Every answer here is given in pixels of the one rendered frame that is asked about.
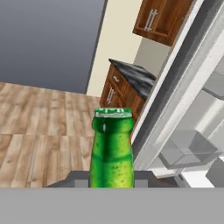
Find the brown base cupboard run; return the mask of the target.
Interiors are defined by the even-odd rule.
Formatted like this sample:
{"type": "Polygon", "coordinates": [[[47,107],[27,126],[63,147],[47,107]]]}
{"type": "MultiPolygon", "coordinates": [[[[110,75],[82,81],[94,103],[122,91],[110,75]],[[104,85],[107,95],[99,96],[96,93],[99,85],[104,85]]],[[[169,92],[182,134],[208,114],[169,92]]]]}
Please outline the brown base cupboard run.
{"type": "Polygon", "coordinates": [[[142,66],[109,59],[108,75],[102,90],[102,108],[130,108],[137,123],[144,104],[156,84],[156,76],[142,66]]]}

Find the brown wall cupboard run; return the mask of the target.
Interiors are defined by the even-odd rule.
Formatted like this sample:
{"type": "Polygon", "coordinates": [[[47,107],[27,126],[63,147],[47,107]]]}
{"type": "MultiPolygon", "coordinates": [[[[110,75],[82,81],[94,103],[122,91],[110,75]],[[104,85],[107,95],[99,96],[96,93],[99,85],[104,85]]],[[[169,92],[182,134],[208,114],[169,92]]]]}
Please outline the brown wall cupboard run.
{"type": "Polygon", "coordinates": [[[193,0],[143,0],[133,32],[173,46],[193,0]]]}

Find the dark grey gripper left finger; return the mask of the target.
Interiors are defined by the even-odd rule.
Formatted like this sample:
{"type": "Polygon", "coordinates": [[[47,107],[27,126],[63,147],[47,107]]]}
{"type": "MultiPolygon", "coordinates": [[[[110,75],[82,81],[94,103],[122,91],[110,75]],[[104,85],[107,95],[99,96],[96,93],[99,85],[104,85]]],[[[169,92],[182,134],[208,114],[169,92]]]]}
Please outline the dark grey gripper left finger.
{"type": "Polygon", "coordinates": [[[67,176],[53,184],[48,185],[50,188],[89,188],[88,171],[70,171],[67,176]]]}

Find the grey fridge door bin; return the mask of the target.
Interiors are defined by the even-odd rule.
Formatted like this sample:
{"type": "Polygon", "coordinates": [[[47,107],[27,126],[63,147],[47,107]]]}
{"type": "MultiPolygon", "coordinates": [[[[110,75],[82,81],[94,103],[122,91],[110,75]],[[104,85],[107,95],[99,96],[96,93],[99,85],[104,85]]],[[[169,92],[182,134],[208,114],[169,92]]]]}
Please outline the grey fridge door bin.
{"type": "Polygon", "coordinates": [[[180,169],[206,165],[220,154],[197,130],[182,129],[172,133],[158,156],[167,169],[180,169]]]}

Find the green beer bottle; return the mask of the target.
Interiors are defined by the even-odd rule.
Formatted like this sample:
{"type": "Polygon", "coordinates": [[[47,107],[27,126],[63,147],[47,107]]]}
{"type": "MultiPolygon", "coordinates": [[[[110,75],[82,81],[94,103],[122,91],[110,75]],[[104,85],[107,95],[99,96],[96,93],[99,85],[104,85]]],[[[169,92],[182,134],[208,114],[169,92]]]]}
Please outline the green beer bottle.
{"type": "Polygon", "coordinates": [[[129,108],[96,108],[92,121],[94,142],[89,170],[89,186],[132,188],[134,186],[133,130],[129,108]]]}

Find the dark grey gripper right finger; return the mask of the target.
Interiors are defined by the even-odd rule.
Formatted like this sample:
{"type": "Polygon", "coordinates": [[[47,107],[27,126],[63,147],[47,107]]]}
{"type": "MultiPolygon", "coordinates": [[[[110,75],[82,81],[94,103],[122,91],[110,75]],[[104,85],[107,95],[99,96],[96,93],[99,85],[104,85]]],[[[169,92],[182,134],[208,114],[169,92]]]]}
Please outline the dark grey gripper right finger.
{"type": "Polygon", "coordinates": [[[169,182],[158,179],[152,171],[134,171],[135,188],[176,188],[169,182]]]}

